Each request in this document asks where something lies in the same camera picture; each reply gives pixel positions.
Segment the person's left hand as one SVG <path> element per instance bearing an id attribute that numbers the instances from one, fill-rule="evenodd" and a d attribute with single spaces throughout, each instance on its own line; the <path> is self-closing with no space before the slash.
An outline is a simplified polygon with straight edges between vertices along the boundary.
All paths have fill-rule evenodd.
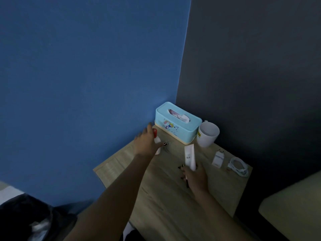
<path id="1" fill-rule="evenodd" d="M 134 157 L 150 161 L 155 153 L 153 126 L 149 123 L 134 139 Z"/>

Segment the person's right hand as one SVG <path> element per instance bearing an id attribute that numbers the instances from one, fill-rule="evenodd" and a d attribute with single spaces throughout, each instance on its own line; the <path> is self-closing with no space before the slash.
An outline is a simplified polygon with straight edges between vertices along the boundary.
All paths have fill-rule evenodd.
<path id="1" fill-rule="evenodd" d="M 196 196 L 198 194 L 208 194 L 208 177 L 206 176 L 197 176 L 196 170 L 192 171 L 188 166 L 181 165 L 178 167 L 182 171 L 183 176 L 182 180 L 186 182 L 188 188 L 191 189 L 192 193 Z"/>

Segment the white bottle with red cap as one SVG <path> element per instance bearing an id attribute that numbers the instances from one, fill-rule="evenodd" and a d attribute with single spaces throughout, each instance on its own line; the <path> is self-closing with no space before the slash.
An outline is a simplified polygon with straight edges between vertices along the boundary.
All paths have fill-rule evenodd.
<path id="1" fill-rule="evenodd" d="M 156 128 L 153 128 L 153 134 L 154 134 L 154 142 L 155 144 L 161 143 L 161 139 L 158 137 L 158 131 Z M 159 155 L 161 151 L 161 147 L 159 147 L 155 153 L 155 155 Z"/>

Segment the white cream tube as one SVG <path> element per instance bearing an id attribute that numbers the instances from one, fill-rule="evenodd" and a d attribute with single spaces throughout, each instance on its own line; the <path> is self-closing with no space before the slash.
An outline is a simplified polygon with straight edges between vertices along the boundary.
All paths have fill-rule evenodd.
<path id="1" fill-rule="evenodd" d="M 196 170 L 195 149 L 194 144 L 184 147 L 185 166 L 188 166 L 192 171 Z"/>

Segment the person's right forearm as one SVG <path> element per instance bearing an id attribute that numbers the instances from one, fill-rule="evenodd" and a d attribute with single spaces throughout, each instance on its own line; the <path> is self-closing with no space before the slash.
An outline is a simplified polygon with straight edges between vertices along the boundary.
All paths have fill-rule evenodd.
<path id="1" fill-rule="evenodd" d="M 205 211 L 216 241 L 255 241 L 235 220 L 223 209 L 207 190 L 192 190 L 197 202 Z"/>

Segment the person's left forearm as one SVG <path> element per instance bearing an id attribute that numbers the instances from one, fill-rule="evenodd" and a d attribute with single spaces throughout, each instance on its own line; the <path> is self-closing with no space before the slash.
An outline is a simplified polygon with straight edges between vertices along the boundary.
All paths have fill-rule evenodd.
<path id="1" fill-rule="evenodd" d="M 63 241 L 119 241 L 134 209 L 138 191 L 155 153 L 138 153 L 131 163 L 79 216 Z"/>

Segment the white charger plug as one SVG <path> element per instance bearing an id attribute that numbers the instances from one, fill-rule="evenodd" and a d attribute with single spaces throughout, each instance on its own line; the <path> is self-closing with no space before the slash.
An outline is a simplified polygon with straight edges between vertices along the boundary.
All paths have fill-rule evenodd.
<path id="1" fill-rule="evenodd" d="M 217 167 L 217 168 L 221 168 L 221 166 L 223 164 L 223 161 L 224 161 L 224 158 L 225 158 L 224 151 L 218 150 L 215 153 L 214 159 L 212 161 L 212 165 Z"/>

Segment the light blue tissue box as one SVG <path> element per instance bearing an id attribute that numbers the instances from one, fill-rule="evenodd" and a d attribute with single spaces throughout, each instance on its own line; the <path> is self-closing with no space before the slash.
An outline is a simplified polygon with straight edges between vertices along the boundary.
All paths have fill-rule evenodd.
<path id="1" fill-rule="evenodd" d="M 179 114 L 185 114 L 190 118 L 190 122 L 184 123 L 175 118 L 170 115 L 168 109 L 172 109 Z M 202 122 L 200 117 L 181 109 L 171 102 L 165 102 L 155 110 L 155 125 L 185 145 L 190 144 L 194 140 L 199 125 Z"/>

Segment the white mug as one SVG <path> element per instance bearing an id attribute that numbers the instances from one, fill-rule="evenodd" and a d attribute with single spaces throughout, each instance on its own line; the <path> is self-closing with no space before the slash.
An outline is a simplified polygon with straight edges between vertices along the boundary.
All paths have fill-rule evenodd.
<path id="1" fill-rule="evenodd" d="M 211 146 L 220 134 L 220 129 L 214 123 L 203 121 L 198 128 L 196 141 L 202 148 Z"/>

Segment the white tissue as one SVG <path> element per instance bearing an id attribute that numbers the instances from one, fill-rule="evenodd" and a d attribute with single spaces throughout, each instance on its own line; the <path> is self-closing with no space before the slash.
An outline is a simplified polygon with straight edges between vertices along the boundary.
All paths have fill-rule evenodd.
<path id="1" fill-rule="evenodd" d="M 168 112 L 170 113 L 170 115 L 172 115 L 175 118 L 183 121 L 184 123 L 189 123 L 190 122 L 190 118 L 187 117 L 185 114 L 179 114 L 179 113 L 173 111 L 172 109 L 168 109 Z"/>

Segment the black bag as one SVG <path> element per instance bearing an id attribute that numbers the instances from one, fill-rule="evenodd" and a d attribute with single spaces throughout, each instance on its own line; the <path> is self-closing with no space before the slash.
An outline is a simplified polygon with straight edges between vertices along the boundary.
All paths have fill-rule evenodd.
<path id="1" fill-rule="evenodd" d="M 63 241 L 77 215 L 28 194 L 0 205 L 0 241 Z"/>

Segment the white sheet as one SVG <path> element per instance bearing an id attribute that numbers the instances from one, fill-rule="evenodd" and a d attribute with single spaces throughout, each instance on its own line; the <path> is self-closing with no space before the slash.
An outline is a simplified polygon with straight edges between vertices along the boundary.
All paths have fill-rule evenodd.
<path id="1" fill-rule="evenodd" d="M 13 186 L 0 185 L 0 206 L 8 200 L 11 200 L 12 198 L 17 197 L 21 194 L 24 194 L 24 192 L 16 189 Z"/>

